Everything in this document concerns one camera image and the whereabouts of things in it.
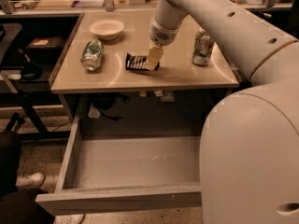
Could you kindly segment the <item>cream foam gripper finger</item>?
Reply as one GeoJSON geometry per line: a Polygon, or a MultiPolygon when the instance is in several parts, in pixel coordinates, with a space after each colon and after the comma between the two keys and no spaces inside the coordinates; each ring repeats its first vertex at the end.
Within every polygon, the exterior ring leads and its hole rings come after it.
{"type": "Polygon", "coordinates": [[[146,60],[146,68],[148,70],[154,70],[163,55],[164,49],[162,47],[156,45],[151,46],[149,48],[149,55],[146,60]]]}

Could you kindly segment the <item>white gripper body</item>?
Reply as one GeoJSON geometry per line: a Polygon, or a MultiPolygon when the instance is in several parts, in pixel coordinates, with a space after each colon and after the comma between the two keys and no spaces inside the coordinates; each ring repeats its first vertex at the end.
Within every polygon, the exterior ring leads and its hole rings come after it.
{"type": "Polygon", "coordinates": [[[149,37],[154,44],[164,47],[170,45],[175,40],[178,30],[178,20],[159,20],[156,16],[154,16],[149,26],[149,37]]]}

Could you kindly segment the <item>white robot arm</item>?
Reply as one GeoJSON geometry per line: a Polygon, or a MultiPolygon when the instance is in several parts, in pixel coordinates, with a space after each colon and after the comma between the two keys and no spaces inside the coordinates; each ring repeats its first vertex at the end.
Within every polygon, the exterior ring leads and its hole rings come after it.
{"type": "Polygon", "coordinates": [[[151,40],[171,44],[186,16],[251,84],[206,118],[204,224],[299,224],[298,40],[229,0],[159,0],[151,40]]]}

